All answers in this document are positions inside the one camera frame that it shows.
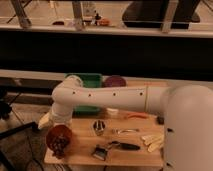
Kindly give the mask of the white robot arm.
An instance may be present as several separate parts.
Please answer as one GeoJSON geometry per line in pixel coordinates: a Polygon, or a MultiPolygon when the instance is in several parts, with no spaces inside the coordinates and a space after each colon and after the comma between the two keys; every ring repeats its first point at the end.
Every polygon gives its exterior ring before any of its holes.
{"type": "Polygon", "coordinates": [[[39,121],[65,124],[77,106],[148,112],[164,117],[164,170],[213,171],[213,90],[200,85],[85,88],[71,75],[52,92],[39,121]]]}

